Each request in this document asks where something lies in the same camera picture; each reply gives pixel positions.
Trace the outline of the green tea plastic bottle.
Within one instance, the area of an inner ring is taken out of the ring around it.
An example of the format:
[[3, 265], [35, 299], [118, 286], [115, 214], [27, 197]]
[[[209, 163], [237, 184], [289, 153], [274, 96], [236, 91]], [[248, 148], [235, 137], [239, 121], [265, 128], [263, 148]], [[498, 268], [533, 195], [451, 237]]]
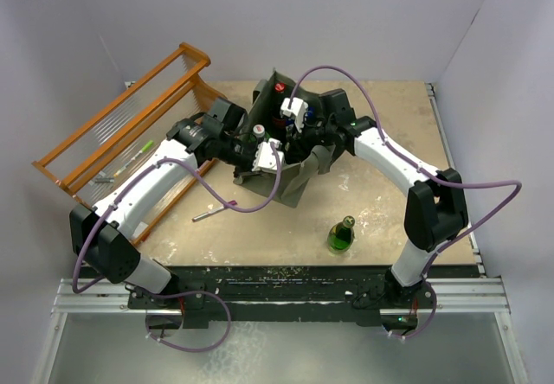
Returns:
[[265, 127], [261, 124], [254, 125], [250, 132], [250, 135], [254, 147], [258, 147], [261, 144], [266, 144], [270, 139]]

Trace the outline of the green canvas bag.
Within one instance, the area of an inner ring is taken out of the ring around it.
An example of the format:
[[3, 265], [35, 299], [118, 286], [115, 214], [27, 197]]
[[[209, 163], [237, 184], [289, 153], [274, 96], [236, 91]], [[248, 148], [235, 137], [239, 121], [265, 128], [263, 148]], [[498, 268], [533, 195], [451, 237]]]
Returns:
[[[303, 99], [308, 107], [313, 108], [314, 115], [311, 118], [305, 118], [305, 125], [314, 124], [317, 120], [326, 122], [326, 133], [332, 141], [331, 145], [316, 145], [307, 155], [295, 155], [289, 152], [289, 137], [296, 130], [293, 123], [286, 119], [285, 128], [277, 129], [272, 122], [273, 91], [276, 81], [286, 85], [285, 98]], [[316, 175], [327, 173], [331, 165], [345, 151], [345, 137], [338, 131], [338, 125], [350, 106], [345, 91], [341, 89], [317, 94], [302, 88], [294, 91], [294, 86], [295, 82], [292, 79], [277, 71], [274, 71], [269, 79], [260, 81], [253, 91], [248, 121], [238, 133], [239, 139], [246, 141], [251, 138], [250, 132], [253, 126], [261, 124], [270, 138], [281, 142], [280, 150], [284, 154], [284, 159], [280, 185], [274, 200], [291, 208], [298, 205], [309, 180]]]

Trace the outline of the cola glass bottle red cap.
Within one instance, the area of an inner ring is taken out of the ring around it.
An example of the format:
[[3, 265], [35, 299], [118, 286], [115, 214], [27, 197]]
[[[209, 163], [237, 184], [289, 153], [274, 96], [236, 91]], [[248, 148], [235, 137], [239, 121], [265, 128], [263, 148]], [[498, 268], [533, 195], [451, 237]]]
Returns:
[[282, 102], [285, 98], [286, 85], [281, 81], [276, 81], [274, 84], [274, 101], [272, 107], [272, 122], [277, 129], [284, 129], [286, 126], [286, 119], [281, 113]]

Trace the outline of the green glass bottle front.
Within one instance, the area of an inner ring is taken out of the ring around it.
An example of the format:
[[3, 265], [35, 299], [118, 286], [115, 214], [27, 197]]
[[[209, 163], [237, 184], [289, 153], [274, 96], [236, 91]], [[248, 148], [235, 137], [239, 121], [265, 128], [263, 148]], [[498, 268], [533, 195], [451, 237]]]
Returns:
[[355, 219], [347, 215], [336, 223], [329, 231], [327, 245], [333, 253], [344, 253], [353, 244]]

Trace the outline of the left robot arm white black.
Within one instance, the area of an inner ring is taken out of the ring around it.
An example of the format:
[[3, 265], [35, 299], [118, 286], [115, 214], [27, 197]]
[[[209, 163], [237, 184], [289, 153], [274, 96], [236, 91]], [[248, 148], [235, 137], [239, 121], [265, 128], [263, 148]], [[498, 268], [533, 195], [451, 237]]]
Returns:
[[77, 256], [72, 290], [80, 294], [81, 268], [91, 266], [97, 279], [127, 284], [147, 294], [159, 308], [172, 306], [185, 295], [178, 275], [138, 251], [131, 243], [139, 223], [179, 182], [187, 177], [206, 182], [200, 167], [219, 159], [250, 172], [283, 170], [277, 139], [240, 138], [247, 121], [245, 109], [218, 98], [208, 112], [177, 121], [150, 158], [118, 189], [92, 207], [79, 204], [70, 213], [73, 251]]

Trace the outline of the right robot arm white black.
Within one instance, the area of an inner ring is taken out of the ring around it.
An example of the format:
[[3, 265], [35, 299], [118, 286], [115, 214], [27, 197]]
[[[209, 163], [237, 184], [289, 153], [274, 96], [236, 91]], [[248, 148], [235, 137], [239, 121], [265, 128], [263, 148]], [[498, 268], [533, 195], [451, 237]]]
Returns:
[[377, 118], [357, 117], [345, 90], [318, 95], [321, 117], [308, 119], [301, 141], [321, 141], [333, 155], [347, 151], [376, 167], [406, 196], [403, 227], [407, 242], [385, 274], [383, 294], [395, 307], [416, 296], [441, 246], [455, 240], [468, 225], [461, 175], [439, 170], [397, 144], [379, 126]]

